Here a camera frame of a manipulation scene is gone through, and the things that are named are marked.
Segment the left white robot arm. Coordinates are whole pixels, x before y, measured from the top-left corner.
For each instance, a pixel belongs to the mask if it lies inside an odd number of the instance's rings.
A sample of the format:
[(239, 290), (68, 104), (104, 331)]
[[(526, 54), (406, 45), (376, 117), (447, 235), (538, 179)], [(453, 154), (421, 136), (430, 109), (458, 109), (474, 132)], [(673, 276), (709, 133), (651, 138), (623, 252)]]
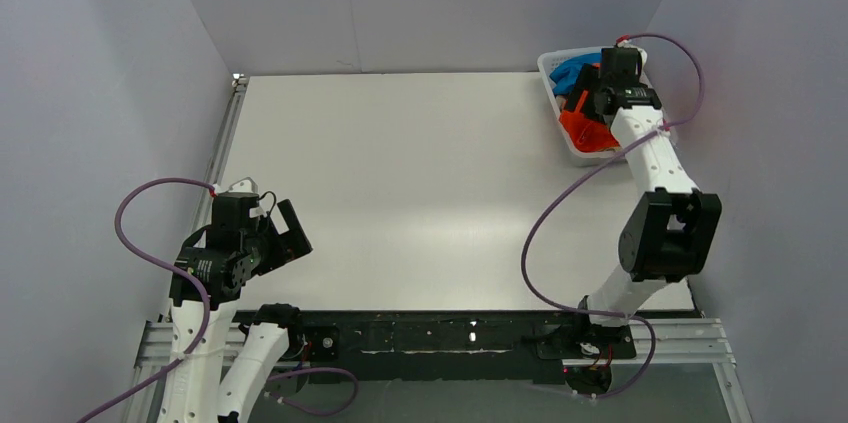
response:
[(263, 194), (243, 178), (212, 199), (210, 221), (191, 234), (175, 261), (196, 284), (171, 283), (171, 356), (179, 365), (165, 382), (161, 422), (245, 422), (276, 362), (302, 352), (299, 308), (262, 305), (245, 326), (245, 340), (230, 367), (227, 338), (246, 283), (308, 255), (312, 246), (290, 201), (275, 201), (288, 229), (279, 232), (261, 206)]

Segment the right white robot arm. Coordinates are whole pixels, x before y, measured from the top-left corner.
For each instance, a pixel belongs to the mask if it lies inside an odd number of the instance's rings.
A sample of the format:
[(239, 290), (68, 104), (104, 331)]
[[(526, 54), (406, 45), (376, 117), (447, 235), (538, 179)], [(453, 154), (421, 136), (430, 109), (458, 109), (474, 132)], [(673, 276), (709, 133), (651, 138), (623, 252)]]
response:
[(702, 192), (683, 169), (642, 69), (638, 48), (605, 47), (596, 70), (581, 79), (578, 111), (608, 127), (639, 194), (618, 239), (618, 267), (581, 304), (600, 327), (627, 324), (655, 293), (700, 273), (722, 212), (720, 198)]

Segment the orange t shirt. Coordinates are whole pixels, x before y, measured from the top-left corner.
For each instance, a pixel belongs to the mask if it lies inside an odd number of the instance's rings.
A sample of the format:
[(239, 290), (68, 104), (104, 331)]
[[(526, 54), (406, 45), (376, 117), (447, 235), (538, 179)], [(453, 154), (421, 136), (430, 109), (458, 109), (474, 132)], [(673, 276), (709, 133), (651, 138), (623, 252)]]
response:
[(598, 153), (616, 150), (619, 145), (609, 129), (604, 124), (588, 118), (582, 112), (587, 98), (587, 91), (583, 91), (575, 99), (557, 96), (560, 125), (566, 131), (574, 148), (580, 152)]

